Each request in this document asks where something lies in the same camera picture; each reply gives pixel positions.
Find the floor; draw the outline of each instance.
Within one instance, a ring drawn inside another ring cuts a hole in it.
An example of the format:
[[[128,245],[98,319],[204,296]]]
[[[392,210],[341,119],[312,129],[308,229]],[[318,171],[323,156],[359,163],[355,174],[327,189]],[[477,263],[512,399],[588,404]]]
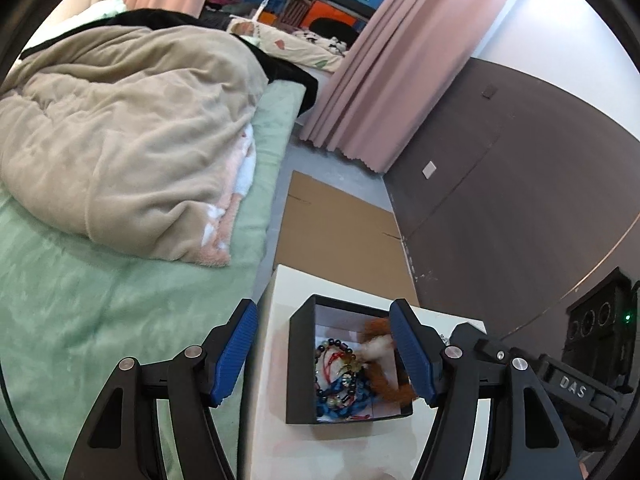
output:
[[[289,139],[280,175],[276,183],[276,191],[271,207],[271,221],[267,230],[266,253],[254,283],[252,297],[258,300],[269,283],[273,272],[273,260],[276,254],[280,224],[287,201],[289,181],[294,171],[308,174],[330,186],[352,194],[387,211],[393,211],[382,177],[368,170],[364,165],[348,160],[324,149],[315,148],[309,142],[302,142],[295,136]]]

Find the jewelry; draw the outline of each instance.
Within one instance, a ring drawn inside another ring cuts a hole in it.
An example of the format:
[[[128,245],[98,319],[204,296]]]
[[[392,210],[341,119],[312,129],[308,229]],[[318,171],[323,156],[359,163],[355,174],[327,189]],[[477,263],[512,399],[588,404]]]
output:
[[[344,364],[338,370],[337,377],[331,381],[331,365],[338,359]],[[318,361],[321,360],[322,374],[327,382],[323,390],[318,384]],[[316,348],[316,414],[331,418],[355,418],[370,405],[373,397],[369,379],[357,361],[353,350],[339,339],[327,339]]]

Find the silver bolt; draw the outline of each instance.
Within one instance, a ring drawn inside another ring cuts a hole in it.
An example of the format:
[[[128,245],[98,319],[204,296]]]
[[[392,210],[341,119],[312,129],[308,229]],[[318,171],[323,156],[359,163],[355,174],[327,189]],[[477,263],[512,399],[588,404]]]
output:
[[[123,371],[131,370],[135,366],[136,362],[132,357],[125,357],[118,363],[118,368]]]
[[[513,364],[513,367],[516,368],[516,370],[526,370],[527,367],[529,367],[527,362],[522,357],[516,357],[513,361],[511,361],[511,363]]]
[[[462,357],[462,350],[457,346],[447,346],[444,349],[444,355],[451,359],[460,359]]]
[[[191,345],[184,351],[184,355],[191,359],[193,359],[194,357],[199,357],[200,354],[202,354],[202,347],[198,345]]]

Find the wall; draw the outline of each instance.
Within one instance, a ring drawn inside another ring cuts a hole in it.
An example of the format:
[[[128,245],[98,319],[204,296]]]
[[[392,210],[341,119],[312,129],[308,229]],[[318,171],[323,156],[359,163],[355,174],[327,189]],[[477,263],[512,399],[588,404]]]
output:
[[[585,0],[517,0],[492,29],[474,57],[556,85],[640,139],[640,74]]]

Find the white nightstand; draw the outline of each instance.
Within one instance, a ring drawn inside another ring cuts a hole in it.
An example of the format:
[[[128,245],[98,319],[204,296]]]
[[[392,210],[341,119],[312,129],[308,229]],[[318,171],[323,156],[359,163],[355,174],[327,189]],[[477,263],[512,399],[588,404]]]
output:
[[[418,399],[414,414],[395,420],[331,425],[285,424],[289,317],[312,294],[388,310],[391,300],[278,266],[260,299],[260,328],[246,375],[241,456],[245,480],[410,480],[436,410]],[[423,324],[450,336],[468,321],[414,308]],[[465,480],[482,468],[490,401],[480,400]]]

